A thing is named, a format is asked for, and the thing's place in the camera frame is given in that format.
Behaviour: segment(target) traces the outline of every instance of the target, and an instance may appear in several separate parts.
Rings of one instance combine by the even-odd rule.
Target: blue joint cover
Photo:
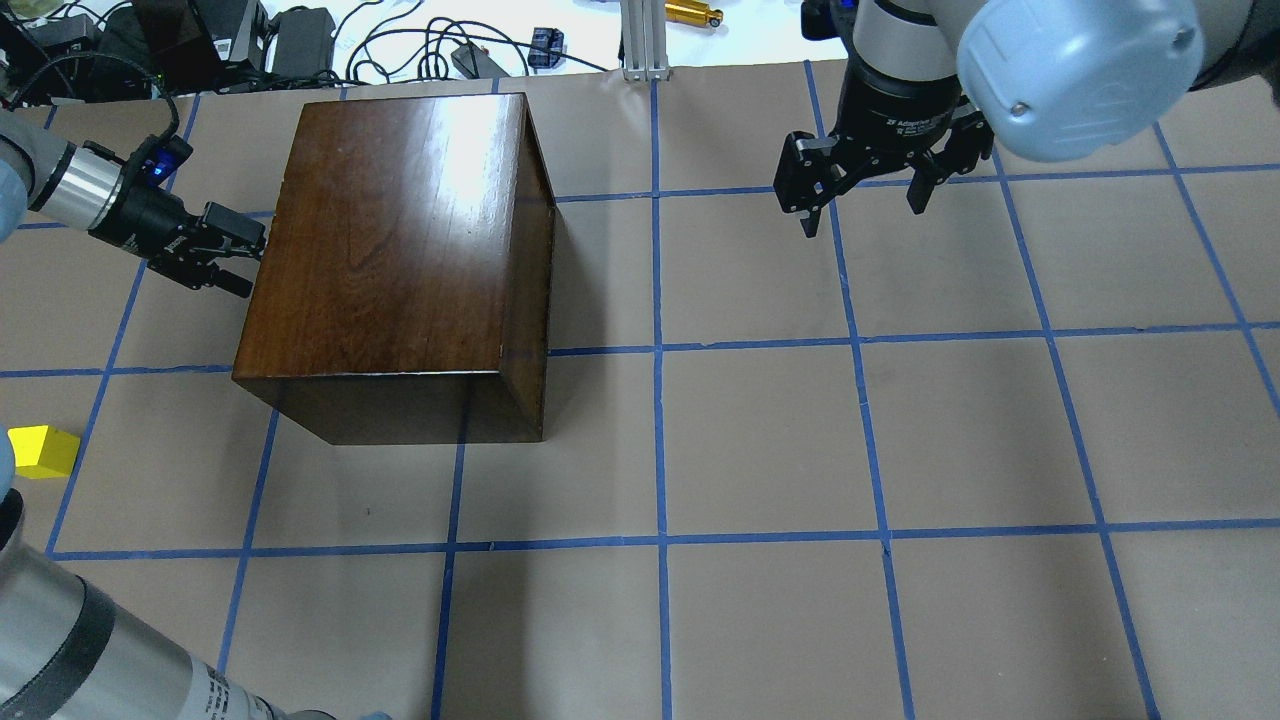
[[[1199,74],[1192,0],[991,0],[960,38],[960,85],[996,136],[1056,163],[1149,127]]]

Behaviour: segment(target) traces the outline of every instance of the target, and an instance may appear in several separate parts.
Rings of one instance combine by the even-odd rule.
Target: dark wooden box
[[[541,439],[554,200],[527,108],[306,105],[232,378],[334,445]]]

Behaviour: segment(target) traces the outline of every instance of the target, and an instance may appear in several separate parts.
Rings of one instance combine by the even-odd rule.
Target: wire
[[[372,5],[381,5],[381,4],[383,4],[383,0],[365,0],[360,5],[356,5],[355,8],[352,8],[349,13],[347,13],[346,15],[343,15],[342,22],[338,23],[338,29],[335,29],[334,33],[333,33],[334,40],[342,37],[342,28],[346,27],[347,20],[349,20],[352,18],[352,15],[355,15],[356,13],[358,13],[361,8],[370,8]]]
[[[372,29],[370,29],[365,35],[365,38],[367,40],[369,36],[371,36],[371,35],[376,33],[378,31],[380,31],[383,28],[383,26],[385,26],[387,23],[392,23],[392,22],[396,22],[396,20],[399,20],[399,19],[403,19],[403,18],[407,18],[407,17],[412,15],[415,12],[417,12],[419,8],[422,6],[422,3],[425,3],[425,1],[426,0],[417,0],[416,3],[413,3],[413,6],[410,8],[408,10],[406,10],[406,12],[398,14],[398,15],[392,15],[389,18],[383,18],[381,20],[379,20],[378,24],[374,26]],[[360,69],[358,69],[360,65],[365,64],[364,61],[357,61],[355,64],[355,67],[352,67],[352,61],[356,59],[356,55],[358,55],[358,53],[352,53],[351,56],[347,58],[347,69],[348,69],[347,77],[352,77],[353,74],[358,74],[360,73]],[[378,74],[383,76],[383,82],[390,82],[392,76],[394,76],[396,73],[398,73],[398,72],[403,70],[404,68],[407,68],[408,64],[413,61],[415,56],[416,56],[416,54],[415,55],[410,55],[408,60],[404,60],[404,63],[401,67],[398,67],[394,70],[390,70],[388,73],[387,69],[381,67],[381,64],[374,61],[374,56],[369,54],[369,46],[365,46],[365,58],[367,59],[367,64],[372,65],[374,69],[378,72]]]
[[[106,27],[106,20],[111,19],[111,13],[114,13],[114,12],[122,9],[122,8],[128,8],[131,5],[133,5],[133,3],[131,0],[124,0],[123,3],[116,3],[115,5],[111,5],[110,8],[108,8],[106,12],[102,13],[102,27]]]
[[[10,101],[9,110],[13,111],[15,108],[18,108],[18,105],[20,105],[22,101],[26,99],[27,94],[31,92],[32,86],[36,85],[36,81],[38,81],[41,76],[44,76],[46,72],[55,68],[56,65],[70,60],[87,60],[87,59],[96,60],[99,58],[113,60],[123,65],[128,65],[140,76],[151,81],[152,87],[160,91],[160,97],[169,105],[169,127],[165,128],[164,135],[160,136],[160,145],[164,145],[165,142],[169,141],[170,137],[178,133],[178,120],[179,120],[178,105],[173,101],[173,95],[170,95],[169,91],[164,88],[164,83],[160,82],[160,78],[148,73],[146,68],[134,63],[133,60],[128,58],[122,58],[119,55],[111,55],[110,53],[97,53],[97,51],[68,53],[65,55],[59,55],[58,58],[45,63],[38,70],[36,70],[29,78],[27,78],[27,82],[22,83],[22,87],[18,88],[18,92],[14,94],[13,100]]]
[[[535,47],[534,45],[530,45],[527,42],[518,42],[518,41],[511,40],[509,37],[508,38],[498,38],[498,37],[486,37],[486,36],[474,36],[474,35],[470,35],[470,33],[467,33],[465,31],[462,31],[462,32],[449,32],[449,31],[426,29],[426,28],[397,28],[397,29],[384,29],[381,32],[370,35],[360,45],[356,46],[356,49],[352,53],[352,55],[355,56],[361,50],[364,50],[370,44],[372,44],[374,41],[376,41],[376,40],[379,40],[381,37],[388,37],[388,36],[393,36],[393,35],[411,35],[411,33],[420,33],[420,35],[422,35],[424,37],[426,37],[426,42],[431,42],[431,36],[435,35],[436,36],[435,37],[435,42],[436,42],[438,47],[439,47],[439,42],[443,38],[451,38],[451,40],[457,41],[457,38],[460,38],[460,37],[465,37],[467,40],[479,40],[479,41],[483,41],[483,42],[509,44],[509,45],[512,45],[512,46],[515,46],[517,49],[520,49],[520,47],[524,47],[524,49]],[[415,51],[413,56],[417,56],[419,51],[421,51],[421,49],[419,49],[417,51]],[[566,60],[571,60],[573,63],[579,63],[581,65],[591,68],[593,70],[599,70],[602,73],[609,72],[608,68],[603,68],[600,65],[596,65],[595,63],[591,63],[589,60],[584,60],[581,58],[575,58],[573,55],[570,55],[567,53],[559,53],[559,51],[556,51],[556,50],[547,50],[547,53],[550,54],[550,55],[558,56],[558,58],[564,58]],[[436,50],[433,54],[439,54],[439,50]],[[426,56],[424,56],[422,60],[419,61],[419,64],[421,65],[425,60],[428,60]],[[440,58],[438,60],[443,60],[443,54],[440,54]],[[352,77],[352,74],[349,72],[351,69],[352,68],[348,68],[347,79],[356,79],[356,78]],[[444,79],[444,77],[436,77],[436,78],[431,78],[431,79]]]

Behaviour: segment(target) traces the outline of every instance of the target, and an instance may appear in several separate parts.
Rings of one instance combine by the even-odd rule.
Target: yellow cube
[[[31,480],[69,478],[76,469],[79,438],[52,425],[9,430],[17,473]]]

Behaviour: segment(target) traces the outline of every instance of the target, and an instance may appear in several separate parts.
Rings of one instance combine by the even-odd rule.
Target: grid
[[[813,109],[813,122],[819,135],[824,135],[824,122],[818,101],[818,88],[814,78],[814,69],[810,63],[804,64],[804,73],[808,81],[809,100]],[[493,81],[489,87],[489,92],[498,92],[498,81]],[[262,502],[262,496],[268,479],[268,470],[271,465],[273,447],[275,443],[278,428],[279,428],[279,415],[271,413],[265,437],[261,442],[261,456],[257,468],[256,484],[253,487],[252,500],[250,503],[248,516],[244,524],[243,542],[238,547],[224,547],[224,548],[166,548],[166,550],[95,550],[95,551],[59,551],[58,542],[59,536],[63,529],[63,523],[65,520],[68,507],[70,506],[73,495],[76,492],[76,486],[78,480],[79,465],[77,465],[76,474],[72,475],[67,484],[67,489],[63,495],[58,515],[54,520],[52,532],[50,534],[46,555],[54,560],[59,561],[105,561],[105,560],[151,560],[151,559],[234,559],[237,561],[236,580],[232,591],[230,603],[227,610],[225,629],[221,639],[221,651],[218,657],[218,667],[220,670],[227,669],[228,659],[236,639],[237,619],[239,612],[239,603],[242,597],[242,591],[244,587],[246,573],[248,565],[253,559],[266,559],[266,557],[310,557],[310,556],[356,556],[356,555],[406,555],[406,553],[438,553],[443,557],[443,582],[442,582],[442,596],[439,603],[439,618],[438,618],[438,644],[435,648],[435,669],[434,669],[434,682],[431,684],[430,696],[430,716],[434,719],[443,716],[443,693],[445,687],[445,673],[448,669],[449,660],[449,639],[451,639],[451,618],[453,615],[453,578],[456,559],[460,553],[485,553],[494,551],[540,551],[540,550],[563,550],[563,548],[588,548],[588,547],[652,547],[657,552],[657,575],[658,575],[658,618],[659,628],[658,633],[660,637],[660,708],[664,720],[680,716],[678,708],[675,703],[673,693],[673,667],[672,667],[672,623],[671,623],[671,588],[669,588],[669,568],[668,568],[668,550],[676,546],[691,546],[691,544],[754,544],[754,543],[822,543],[822,542],[867,542],[867,543],[879,543],[883,552],[881,553],[884,584],[887,591],[886,605],[888,610],[888,624],[891,628],[892,646],[893,646],[893,664],[897,669],[897,679],[900,683],[900,694],[902,702],[904,715],[908,719],[916,717],[916,706],[913,693],[911,673],[909,665],[910,648],[905,641],[904,633],[904,618],[900,610],[900,598],[897,591],[897,577],[895,570],[895,553],[893,543],[901,539],[943,539],[943,538],[987,538],[987,537],[1034,537],[1034,536],[1091,536],[1097,537],[1102,544],[1103,556],[1106,560],[1107,571],[1110,574],[1110,580],[1112,584],[1115,602],[1119,607],[1125,642],[1130,652],[1130,661],[1133,665],[1133,671],[1137,675],[1137,683],[1140,689],[1142,701],[1146,706],[1147,716],[1156,719],[1161,716],[1160,698],[1152,688],[1152,682],[1148,676],[1143,648],[1139,643],[1138,632],[1135,630],[1134,619],[1130,612],[1128,596],[1125,592],[1124,578],[1121,577],[1120,568],[1116,560],[1115,550],[1112,548],[1112,537],[1119,534],[1132,534],[1132,533],[1161,533],[1161,532],[1187,532],[1187,530],[1224,530],[1224,529],[1263,529],[1263,528],[1280,528],[1280,518],[1233,518],[1233,519],[1199,519],[1199,520],[1160,520],[1160,521],[1110,521],[1106,516],[1105,509],[1102,506],[1102,500],[1100,497],[1098,488],[1094,482],[1093,470],[1089,459],[1089,451],[1084,441],[1084,434],[1080,428],[1079,418],[1076,416],[1075,404],[1073,401],[1073,393],[1070,383],[1068,382],[1068,374],[1064,369],[1064,363],[1059,351],[1057,341],[1060,338],[1078,338],[1078,337],[1103,337],[1103,336],[1139,336],[1139,334],[1193,334],[1193,333],[1239,333],[1245,341],[1251,357],[1257,366],[1258,375],[1262,380],[1262,387],[1267,395],[1267,400],[1271,404],[1274,411],[1280,415],[1280,395],[1277,395],[1275,383],[1272,382],[1271,370],[1268,370],[1263,352],[1260,350],[1258,342],[1254,337],[1256,331],[1267,329],[1280,329],[1280,319],[1275,320],[1249,320],[1245,316],[1243,305],[1240,304],[1233,286],[1228,278],[1228,273],[1224,264],[1219,259],[1215,250],[1215,243],[1210,237],[1206,224],[1202,220],[1196,202],[1193,201],[1192,193],[1189,192],[1187,183],[1184,181],[1185,176],[1189,174],[1206,174],[1206,173],[1275,173],[1280,172],[1280,164],[1276,163],[1258,163],[1248,165],[1216,165],[1216,167],[1197,167],[1197,168],[1183,168],[1180,167],[1170,149],[1160,124],[1155,127],[1156,136],[1160,141],[1161,150],[1167,160],[1167,169],[1143,169],[1143,170],[1101,170],[1101,172],[1080,172],[1080,173],[1033,173],[1033,174],[1009,174],[1005,172],[1004,163],[998,152],[996,154],[993,161],[996,168],[996,174],[991,177],[963,177],[955,178],[954,183],[995,183],[998,184],[1006,210],[1009,214],[1009,222],[1012,227],[1014,236],[1018,241],[1019,255],[1027,274],[1027,282],[1030,286],[1032,297],[1034,301],[1036,311],[1039,319],[1038,329],[1021,329],[1021,331],[997,331],[997,332],[954,332],[954,333],[915,333],[915,334],[882,334],[882,336],[863,336],[859,332],[858,324],[858,309],[854,305],[854,299],[851,293],[850,273],[846,269],[846,252],[844,245],[844,237],[841,232],[840,211],[833,205],[829,209],[829,223],[832,228],[832,236],[835,241],[833,252],[836,258],[836,265],[838,269],[838,282],[841,288],[841,300],[844,304],[845,322],[847,324],[847,334],[841,337],[813,337],[813,338],[786,338],[786,340],[742,340],[742,341],[724,341],[724,342],[708,342],[708,343],[690,343],[690,342],[677,342],[668,343],[664,342],[663,336],[663,274],[662,274],[662,213],[663,213],[663,200],[669,197],[701,197],[701,196],[718,196],[718,195],[748,195],[748,193],[767,193],[772,192],[769,187],[722,187],[722,188],[695,188],[695,190],[663,190],[660,182],[660,142],[659,142],[659,101],[662,99],[662,86],[659,83],[653,83],[649,92],[649,123],[650,123],[650,156],[652,156],[652,184],[648,191],[644,192],[616,192],[616,193],[595,193],[595,195],[566,195],[559,196],[557,200],[561,204],[570,202],[609,202],[616,200],[631,200],[631,199],[648,199],[652,211],[652,261],[653,261],[653,277],[652,277],[652,291],[653,291],[653,343],[652,345],[618,345],[618,346],[598,346],[598,347],[558,347],[550,351],[553,357],[572,357],[572,356],[596,356],[596,355],[643,355],[649,356],[653,360],[653,413],[654,413],[654,457],[655,457],[655,498],[657,498],[657,527],[650,534],[627,534],[627,536],[607,536],[607,537],[572,537],[572,538],[557,538],[557,539],[493,539],[493,541],[460,541],[458,524],[462,503],[465,501],[465,487],[463,487],[463,470],[467,460],[467,445],[458,443],[456,448],[454,464],[453,464],[453,486],[452,486],[452,500],[449,505],[448,515],[448,536],[445,542],[424,542],[424,543],[396,543],[396,544],[355,544],[355,546],[305,546],[305,547],[262,547],[255,543],[255,532],[257,529],[259,511]],[[346,91],[343,91],[342,97],[346,99]],[[200,113],[200,99],[196,97],[193,108],[188,117],[183,136],[189,138],[192,131],[197,124],[197,115]],[[45,127],[47,128],[54,120],[54,113],[51,111]],[[1203,250],[1212,264],[1213,272],[1221,290],[1225,293],[1228,302],[1230,304],[1231,313],[1235,318],[1234,323],[1208,323],[1208,324],[1194,324],[1194,325],[1157,325],[1147,328],[1135,327],[1080,327],[1080,328],[1060,328],[1055,327],[1051,322],[1043,293],[1037,278],[1036,266],[1032,261],[1032,254],[1028,249],[1027,240],[1023,233],[1019,210],[1014,201],[1014,195],[1011,187],[1016,183],[1024,182],[1037,182],[1037,181],[1088,181],[1096,178],[1112,178],[1112,177],[1143,177],[1143,176],[1161,176],[1171,177],[1178,186],[1181,200],[1185,205],[1185,210],[1190,217],[1199,241],[1203,245]],[[177,179],[172,178],[169,181],[170,187]],[[887,179],[887,181],[870,181],[863,183],[868,187],[900,187],[906,186],[908,181],[901,179]],[[271,215],[270,210],[251,213],[252,217],[266,218]],[[58,228],[56,223],[27,223],[20,225],[20,229],[35,231],[35,229],[51,229]],[[0,370],[0,378],[37,378],[37,377],[95,377],[100,378],[96,397],[93,400],[92,410],[88,416],[86,430],[83,434],[83,442],[81,446],[81,456],[87,452],[93,442],[93,429],[97,421],[99,411],[101,410],[104,397],[106,395],[108,386],[113,378],[122,375],[137,375],[137,374],[227,374],[230,372],[228,365],[183,365],[183,366],[166,366],[166,368],[152,368],[152,366],[118,366],[116,359],[120,352],[120,346],[125,336],[125,329],[129,324],[129,319],[138,297],[140,286],[142,284],[145,266],[138,265],[137,273],[133,278],[133,284],[128,295],[128,300],[124,305],[119,325],[116,328],[115,340],[111,346],[110,355],[108,356],[106,364],[102,368],[81,368],[81,369],[18,369],[18,370]],[[984,342],[984,341],[997,341],[997,340],[1042,340],[1047,347],[1050,360],[1052,363],[1053,375],[1057,382],[1057,389],[1061,396],[1062,411],[1066,415],[1071,439],[1075,446],[1075,452],[1078,456],[1078,462],[1084,478],[1085,489],[1088,495],[1088,501],[1092,509],[1093,520],[1092,523],[1076,523],[1076,524],[1052,524],[1052,525],[1006,525],[1006,527],[941,527],[941,528],[895,528],[891,520],[891,515],[884,498],[884,488],[881,479],[879,456],[877,452],[877,434],[876,434],[876,413],[872,400],[868,393],[868,380],[864,370],[863,348],[873,345],[890,345],[890,343],[950,343],[950,342]],[[860,414],[861,428],[864,434],[864,443],[867,450],[867,457],[869,464],[870,482],[872,482],[872,495],[874,498],[876,510],[876,527],[863,528],[863,529],[847,529],[847,530],[801,530],[801,532],[748,532],[748,533],[672,533],[668,530],[667,523],[667,510],[668,510],[668,496],[667,496],[667,437],[664,428],[664,382],[663,382],[663,369],[664,359],[667,354],[684,354],[684,352],[731,352],[735,350],[758,350],[758,348],[787,348],[787,347],[849,347],[852,360],[854,380],[856,388],[858,409],[856,413]]]

